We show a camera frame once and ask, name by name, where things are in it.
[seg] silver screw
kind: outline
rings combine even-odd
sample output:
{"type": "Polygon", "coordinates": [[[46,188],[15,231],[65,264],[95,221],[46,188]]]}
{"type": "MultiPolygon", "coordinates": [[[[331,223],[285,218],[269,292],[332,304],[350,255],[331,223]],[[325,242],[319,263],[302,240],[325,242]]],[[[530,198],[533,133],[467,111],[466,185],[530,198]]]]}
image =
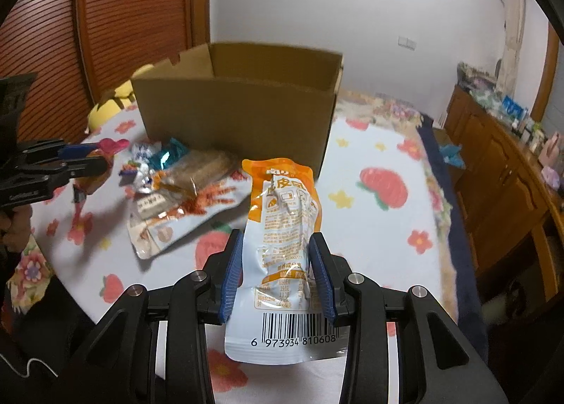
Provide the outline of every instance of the silver screw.
{"type": "Polygon", "coordinates": [[[363,274],[357,274],[356,272],[354,274],[350,274],[347,279],[354,285],[360,285],[360,283],[364,282],[363,274]]]}
{"type": "Polygon", "coordinates": [[[204,271],[194,271],[190,274],[190,278],[194,282],[203,282],[207,277],[208,275],[204,271]]]}
{"type": "Polygon", "coordinates": [[[143,292],[143,290],[143,285],[131,285],[128,288],[128,295],[133,297],[139,296],[143,292]]]}
{"type": "Polygon", "coordinates": [[[428,292],[427,289],[422,287],[422,286],[414,286],[413,288],[411,288],[411,292],[413,293],[414,296],[416,297],[425,297],[427,296],[428,292]]]}

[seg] curtain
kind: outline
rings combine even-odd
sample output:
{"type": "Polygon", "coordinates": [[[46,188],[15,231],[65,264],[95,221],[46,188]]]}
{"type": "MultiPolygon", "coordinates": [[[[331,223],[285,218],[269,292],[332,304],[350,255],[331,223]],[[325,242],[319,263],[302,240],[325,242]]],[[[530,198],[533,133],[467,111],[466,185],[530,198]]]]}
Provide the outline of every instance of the curtain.
{"type": "Polygon", "coordinates": [[[496,89],[502,97],[513,97],[525,28],[525,0],[501,1],[505,8],[505,47],[496,89]]]}

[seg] pink heart-shaped object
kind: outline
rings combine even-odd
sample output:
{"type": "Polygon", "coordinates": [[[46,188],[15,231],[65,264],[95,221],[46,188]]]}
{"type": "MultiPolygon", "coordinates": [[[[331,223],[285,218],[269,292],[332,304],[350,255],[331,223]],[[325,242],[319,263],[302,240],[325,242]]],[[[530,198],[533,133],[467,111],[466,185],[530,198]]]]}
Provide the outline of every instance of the pink heart-shaped object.
{"type": "Polygon", "coordinates": [[[128,147],[129,140],[127,138],[121,138],[118,141],[114,141],[111,138],[103,138],[98,142],[98,148],[107,155],[118,154],[120,151],[125,150],[128,147]]]}

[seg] yellow plush toy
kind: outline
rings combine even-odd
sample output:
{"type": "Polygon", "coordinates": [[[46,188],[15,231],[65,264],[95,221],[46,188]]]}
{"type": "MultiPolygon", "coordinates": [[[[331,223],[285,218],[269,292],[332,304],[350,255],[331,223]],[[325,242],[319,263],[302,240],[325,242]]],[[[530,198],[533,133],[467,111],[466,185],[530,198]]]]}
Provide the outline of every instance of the yellow plush toy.
{"type": "MultiPolygon", "coordinates": [[[[135,70],[132,77],[140,75],[152,67],[152,64],[139,67],[135,70]]],[[[133,86],[130,80],[124,82],[113,91],[105,91],[100,98],[100,102],[98,102],[88,114],[88,130],[90,132],[96,131],[112,116],[117,115],[124,108],[129,107],[132,102],[135,102],[135,94],[133,93],[133,86]]]]}

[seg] white cable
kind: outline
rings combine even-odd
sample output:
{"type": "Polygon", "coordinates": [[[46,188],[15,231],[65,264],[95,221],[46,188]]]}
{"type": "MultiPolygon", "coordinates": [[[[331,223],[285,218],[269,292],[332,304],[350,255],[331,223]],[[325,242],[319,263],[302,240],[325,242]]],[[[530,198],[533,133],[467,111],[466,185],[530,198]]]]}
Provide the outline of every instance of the white cable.
{"type": "Polygon", "coordinates": [[[29,360],[27,361],[27,374],[25,374],[25,375],[20,374],[20,372],[18,372],[18,371],[16,370],[16,368],[13,367],[13,366],[10,364],[10,361],[8,361],[8,360],[6,359],[6,357],[5,357],[2,353],[0,353],[0,358],[2,358],[2,360],[4,360],[5,363],[10,367],[10,369],[12,369],[12,371],[15,372],[16,374],[18,374],[22,379],[27,379],[27,378],[29,378],[29,366],[30,366],[31,363],[33,363],[34,361],[37,361],[38,363],[43,364],[47,369],[49,369],[49,371],[50,371],[55,377],[58,377],[57,373],[56,373],[53,369],[51,369],[51,366],[49,366],[45,361],[40,360],[39,358],[29,358],[29,360]]]}

